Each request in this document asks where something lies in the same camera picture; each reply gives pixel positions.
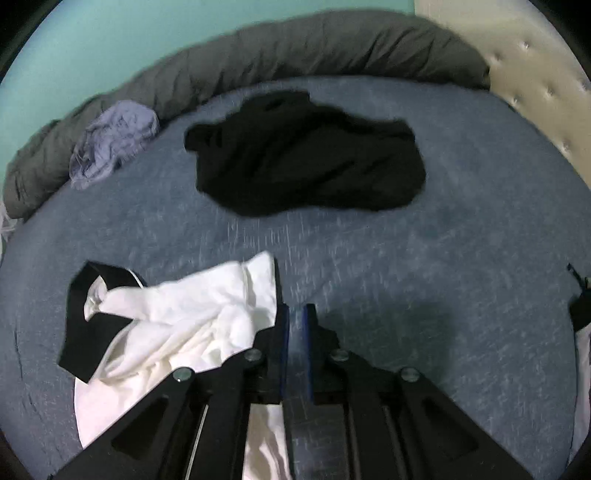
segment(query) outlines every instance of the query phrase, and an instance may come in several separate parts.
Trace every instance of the purple cloth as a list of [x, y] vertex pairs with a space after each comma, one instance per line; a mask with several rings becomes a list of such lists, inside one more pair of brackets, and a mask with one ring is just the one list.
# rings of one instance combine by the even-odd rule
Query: purple cloth
[[156, 136], [156, 113], [131, 100], [117, 102], [84, 131], [70, 157], [72, 187], [84, 190], [110, 176]]

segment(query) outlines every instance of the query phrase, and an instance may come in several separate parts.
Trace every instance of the upholstered headboard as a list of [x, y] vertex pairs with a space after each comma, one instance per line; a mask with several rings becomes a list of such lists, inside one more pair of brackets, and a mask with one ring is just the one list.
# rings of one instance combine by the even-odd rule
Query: upholstered headboard
[[415, 0], [415, 11], [474, 45], [491, 66], [491, 90], [591, 187], [591, 82], [544, 15], [528, 0]]

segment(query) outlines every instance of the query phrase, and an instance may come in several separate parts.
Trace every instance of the green wall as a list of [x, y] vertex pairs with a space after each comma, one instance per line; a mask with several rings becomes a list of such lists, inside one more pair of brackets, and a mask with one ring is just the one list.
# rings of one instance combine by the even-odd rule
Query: green wall
[[63, 0], [0, 83], [0, 180], [40, 127], [162, 56], [252, 22], [357, 7], [414, 11], [413, 0]]

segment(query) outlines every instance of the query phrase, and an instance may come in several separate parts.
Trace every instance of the screw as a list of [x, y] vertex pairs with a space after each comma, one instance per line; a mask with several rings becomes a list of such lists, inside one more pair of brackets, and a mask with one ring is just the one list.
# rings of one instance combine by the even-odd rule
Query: screw
[[193, 375], [193, 370], [191, 370], [189, 367], [177, 368], [173, 372], [173, 378], [177, 382], [184, 382], [184, 381], [188, 380], [189, 378], [191, 378], [191, 375]]
[[249, 362], [258, 362], [262, 358], [262, 352], [258, 348], [251, 348], [244, 353], [244, 358]]
[[413, 367], [405, 367], [400, 372], [400, 376], [405, 382], [415, 383], [421, 378], [421, 374], [416, 368]]
[[349, 359], [349, 352], [342, 348], [336, 348], [330, 353], [330, 357], [335, 362], [346, 362]]

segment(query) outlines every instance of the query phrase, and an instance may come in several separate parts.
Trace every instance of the mattress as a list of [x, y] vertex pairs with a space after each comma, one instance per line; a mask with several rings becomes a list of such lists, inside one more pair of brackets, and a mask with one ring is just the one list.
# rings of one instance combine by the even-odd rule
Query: mattress
[[[195, 189], [185, 130], [246, 95], [307, 89], [316, 102], [404, 118], [424, 191], [378, 213], [306, 208], [240, 218]], [[15, 233], [0, 268], [0, 427], [35, 479], [80, 451], [74, 379], [56, 365], [69, 282], [86, 260], [147, 284], [262, 250], [291, 307], [285, 417], [297, 479], [344, 477], [342, 413], [310, 405], [301, 308], [375, 366], [422, 370], [536, 479], [564, 470], [576, 359], [566, 264], [591, 261], [591, 192], [534, 126], [494, 95], [370, 77], [315, 77], [216, 97], [172, 122], [106, 181], [68, 184]]]

